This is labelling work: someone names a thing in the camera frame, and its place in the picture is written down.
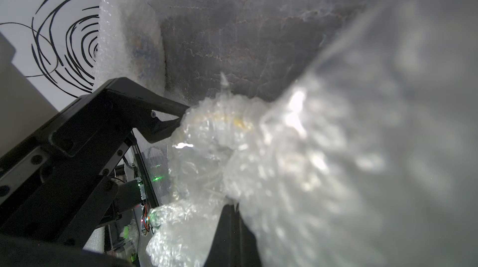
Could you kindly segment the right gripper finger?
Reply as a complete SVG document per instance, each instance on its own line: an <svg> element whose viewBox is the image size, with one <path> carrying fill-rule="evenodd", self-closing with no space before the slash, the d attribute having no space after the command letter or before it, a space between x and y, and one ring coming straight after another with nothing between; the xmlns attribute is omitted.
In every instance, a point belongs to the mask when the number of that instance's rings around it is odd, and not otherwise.
<svg viewBox="0 0 478 267"><path fill-rule="evenodd" d="M260 267L256 238L234 205L222 209L204 267Z"/></svg>

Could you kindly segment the bubble wrap sheet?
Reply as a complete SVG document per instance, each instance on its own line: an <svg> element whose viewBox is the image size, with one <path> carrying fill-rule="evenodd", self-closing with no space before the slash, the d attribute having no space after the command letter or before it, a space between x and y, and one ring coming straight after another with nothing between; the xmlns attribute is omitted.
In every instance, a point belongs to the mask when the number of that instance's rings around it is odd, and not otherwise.
<svg viewBox="0 0 478 267"><path fill-rule="evenodd" d="M478 0L381 0L274 103L192 107L168 155L156 267L211 260L228 203L265 267L475 267Z"/></svg>
<svg viewBox="0 0 478 267"><path fill-rule="evenodd" d="M110 79L127 77L163 96L165 51L154 9L144 0L102 0L95 60L93 90Z"/></svg>

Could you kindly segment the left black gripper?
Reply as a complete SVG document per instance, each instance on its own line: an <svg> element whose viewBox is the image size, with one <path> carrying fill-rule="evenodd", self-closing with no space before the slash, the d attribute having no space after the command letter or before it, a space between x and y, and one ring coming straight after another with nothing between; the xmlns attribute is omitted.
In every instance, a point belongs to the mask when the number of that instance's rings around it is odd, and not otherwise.
<svg viewBox="0 0 478 267"><path fill-rule="evenodd" d="M126 77L79 97L1 159L1 238L83 248L141 203L136 181L111 178L132 131L162 141L188 109Z"/></svg>

